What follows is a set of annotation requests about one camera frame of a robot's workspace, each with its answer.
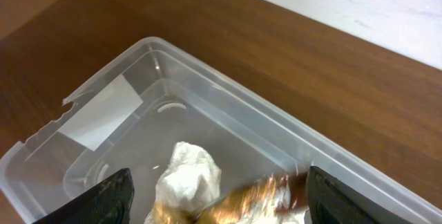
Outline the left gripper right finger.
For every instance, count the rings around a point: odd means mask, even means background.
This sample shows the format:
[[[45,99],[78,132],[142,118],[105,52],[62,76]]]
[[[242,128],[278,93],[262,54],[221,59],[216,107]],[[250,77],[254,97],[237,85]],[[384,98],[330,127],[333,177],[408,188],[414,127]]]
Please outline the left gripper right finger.
[[[317,166],[309,168],[306,195],[313,224],[410,224]]]

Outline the white napkin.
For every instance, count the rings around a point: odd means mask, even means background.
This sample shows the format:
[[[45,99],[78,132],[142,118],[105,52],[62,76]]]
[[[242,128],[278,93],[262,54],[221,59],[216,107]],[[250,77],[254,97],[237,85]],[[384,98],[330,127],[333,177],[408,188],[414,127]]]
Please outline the white napkin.
[[[226,196],[220,193],[221,177],[221,169],[205,149],[179,142],[173,148],[168,167],[156,183],[154,204],[161,203],[185,211],[202,209]]]

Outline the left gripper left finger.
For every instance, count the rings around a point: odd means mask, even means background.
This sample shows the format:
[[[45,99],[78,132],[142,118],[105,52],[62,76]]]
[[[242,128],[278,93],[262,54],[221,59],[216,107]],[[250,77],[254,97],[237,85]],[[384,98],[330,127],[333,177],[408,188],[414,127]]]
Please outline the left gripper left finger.
[[[130,169],[120,169],[34,224],[128,224],[134,193]]]

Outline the gold brown candy wrapper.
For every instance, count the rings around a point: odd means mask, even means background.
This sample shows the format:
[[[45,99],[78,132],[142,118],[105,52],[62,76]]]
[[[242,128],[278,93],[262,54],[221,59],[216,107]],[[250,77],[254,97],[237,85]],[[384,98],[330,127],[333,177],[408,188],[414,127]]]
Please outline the gold brown candy wrapper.
[[[307,172],[279,174],[239,187],[194,211],[154,204],[146,223],[304,223]]]

